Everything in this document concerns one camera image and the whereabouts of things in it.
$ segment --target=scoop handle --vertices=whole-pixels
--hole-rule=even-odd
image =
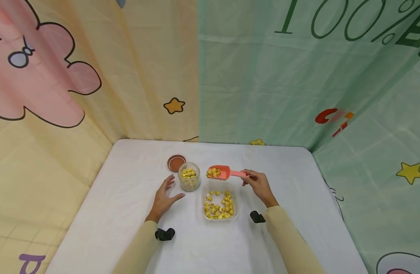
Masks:
[[[237,176],[237,177],[249,177],[247,173],[244,173],[242,171],[230,171],[230,176]]]

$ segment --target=left hand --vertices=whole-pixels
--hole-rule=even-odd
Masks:
[[[170,189],[172,184],[175,182],[174,179],[175,176],[173,174],[167,177],[161,184],[160,188],[156,191],[152,209],[149,212],[149,215],[146,217],[145,221],[152,220],[158,223],[163,214],[165,214],[166,211],[169,210],[173,203],[185,196],[184,193],[177,194],[172,198],[169,198],[167,196],[166,191]]]

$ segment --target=wrist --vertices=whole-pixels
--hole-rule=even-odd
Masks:
[[[155,210],[151,210],[148,216],[146,217],[145,222],[151,220],[158,224],[160,219],[161,219],[161,214],[158,214]]]
[[[270,208],[270,207],[276,207],[278,206],[278,202],[276,200],[276,198],[274,196],[271,197],[267,197],[263,200],[265,207]]]

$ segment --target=white tablecloth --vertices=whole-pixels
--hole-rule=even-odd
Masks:
[[[364,274],[365,266],[311,153],[300,147],[120,140],[110,152],[46,273],[110,273],[152,206],[155,191],[170,174],[166,161],[184,155],[201,169],[198,190],[186,193],[159,227],[174,228],[161,242],[146,273],[287,273],[265,224],[250,212],[265,211],[250,186],[231,177],[239,216],[209,222],[201,207],[205,171],[214,164],[267,174],[284,207],[327,273]],[[180,193],[178,184],[170,190]]]

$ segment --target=orange scoop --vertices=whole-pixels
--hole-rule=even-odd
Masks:
[[[212,168],[216,168],[216,169],[221,170],[221,174],[219,174],[219,176],[217,176],[217,177],[210,177],[212,179],[217,179],[217,180],[223,180],[223,181],[225,181],[230,176],[238,176],[238,177],[244,176],[244,177],[249,177],[249,175],[247,173],[244,173],[244,172],[241,172],[241,171],[233,171],[233,170],[230,170],[230,167],[229,166],[211,166],[208,169],[212,169]]]

